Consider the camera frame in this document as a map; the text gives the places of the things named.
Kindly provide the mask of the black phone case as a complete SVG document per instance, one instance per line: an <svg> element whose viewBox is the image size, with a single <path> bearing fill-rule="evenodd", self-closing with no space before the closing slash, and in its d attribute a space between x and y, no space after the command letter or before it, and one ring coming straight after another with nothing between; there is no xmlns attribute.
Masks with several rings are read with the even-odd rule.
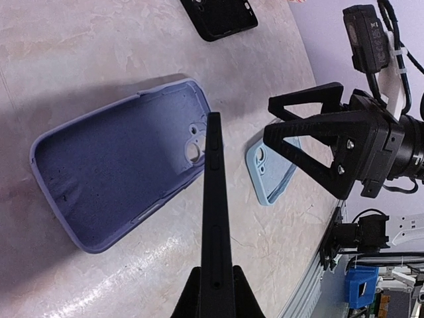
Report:
<svg viewBox="0 0 424 318"><path fill-rule="evenodd" d="M214 42L258 26L250 3L243 0L181 0L199 36Z"/></svg>

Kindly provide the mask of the blue plastic box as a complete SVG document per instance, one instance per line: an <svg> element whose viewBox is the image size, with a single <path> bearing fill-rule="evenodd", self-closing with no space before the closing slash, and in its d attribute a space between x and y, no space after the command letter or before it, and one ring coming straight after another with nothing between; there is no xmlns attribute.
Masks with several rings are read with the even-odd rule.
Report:
<svg viewBox="0 0 424 318"><path fill-rule="evenodd" d="M344 281L344 301L351 309L360 309L373 303L378 280L378 267L354 266Z"/></svg>

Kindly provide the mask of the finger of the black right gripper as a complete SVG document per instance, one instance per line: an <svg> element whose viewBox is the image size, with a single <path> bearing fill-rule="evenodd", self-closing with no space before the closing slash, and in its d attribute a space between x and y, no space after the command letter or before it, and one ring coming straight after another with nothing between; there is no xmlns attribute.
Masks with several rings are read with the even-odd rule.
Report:
<svg viewBox="0 0 424 318"><path fill-rule="evenodd" d="M339 82L331 82L293 93L287 93L268 100L268 111L286 124L331 123L342 124L345 116L341 111L341 97L344 87ZM288 106L300 106L308 103L320 103L321 113L308 118L288 111Z"/></svg>
<svg viewBox="0 0 424 318"><path fill-rule="evenodd" d="M362 111L314 115L266 126L264 144L337 199L347 199L374 129L372 118Z"/></svg>

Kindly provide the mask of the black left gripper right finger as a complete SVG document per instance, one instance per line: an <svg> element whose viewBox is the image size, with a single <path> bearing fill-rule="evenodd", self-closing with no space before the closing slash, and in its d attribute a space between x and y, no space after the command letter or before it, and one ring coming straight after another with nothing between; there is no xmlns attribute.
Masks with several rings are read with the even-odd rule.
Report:
<svg viewBox="0 0 424 318"><path fill-rule="evenodd" d="M265 318L240 266L233 266L236 318Z"/></svg>

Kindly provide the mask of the light blue phone case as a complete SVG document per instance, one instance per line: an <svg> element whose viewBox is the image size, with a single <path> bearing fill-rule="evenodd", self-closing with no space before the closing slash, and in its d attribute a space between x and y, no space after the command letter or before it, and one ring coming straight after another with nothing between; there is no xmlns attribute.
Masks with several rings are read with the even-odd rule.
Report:
<svg viewBox="0 0 424 318"><path fill-rule="evenodd" d="M256 141L245 155L246 167L259 204L272 206L285 192L297 169L295 164Z"/></svg>

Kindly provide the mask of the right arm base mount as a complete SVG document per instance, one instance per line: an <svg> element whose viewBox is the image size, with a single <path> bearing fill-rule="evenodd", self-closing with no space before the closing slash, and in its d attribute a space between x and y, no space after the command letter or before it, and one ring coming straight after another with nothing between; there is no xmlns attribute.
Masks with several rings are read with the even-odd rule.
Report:
<svg viewBox="0 0 424 318"><path fill-rule="evenodd" d="M375 254L388 248L386 223L390 217L377 209L360 212L353 221L344 222L345 202L336 206L319 247L320 263L324 269L334 269L336 257L347 254Z"/></svg>

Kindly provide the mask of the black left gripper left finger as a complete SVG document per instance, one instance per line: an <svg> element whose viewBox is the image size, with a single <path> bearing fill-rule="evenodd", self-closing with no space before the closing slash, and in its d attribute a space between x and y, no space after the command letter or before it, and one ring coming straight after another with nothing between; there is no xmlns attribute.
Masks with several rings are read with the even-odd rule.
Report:
<svg viewBox="0 0 424 318"><path fill-rule="evenodd" d="M171 318L198 318L201 286L201 267L194 267L185 283Z"/></svg>

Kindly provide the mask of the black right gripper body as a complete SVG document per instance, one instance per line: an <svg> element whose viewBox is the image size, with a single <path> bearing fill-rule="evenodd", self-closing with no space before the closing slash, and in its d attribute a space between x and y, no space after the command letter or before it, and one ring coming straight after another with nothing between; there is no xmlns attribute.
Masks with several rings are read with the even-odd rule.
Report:
<svg viewBox="0 0 424 318"><path fill-rule="evenodd" d="M381 189L416 193L418 182L423 181L423 121L410 115L395 119L376 99L359 89L352 92L348 108L363 111L370 120L365 129L370 140L358 175L360 195L375 198Z"/></svg>

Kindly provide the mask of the black smartphone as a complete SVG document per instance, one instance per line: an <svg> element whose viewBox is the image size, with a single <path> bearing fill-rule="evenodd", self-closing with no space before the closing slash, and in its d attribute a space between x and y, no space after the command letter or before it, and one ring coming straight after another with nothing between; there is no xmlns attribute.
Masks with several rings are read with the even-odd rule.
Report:
<svg viewBox="0 0 424 318"><path fill-rule="evenodd" d="M235 317L235 293L221 116L207 117L203 184L200 317Z"/></svg>

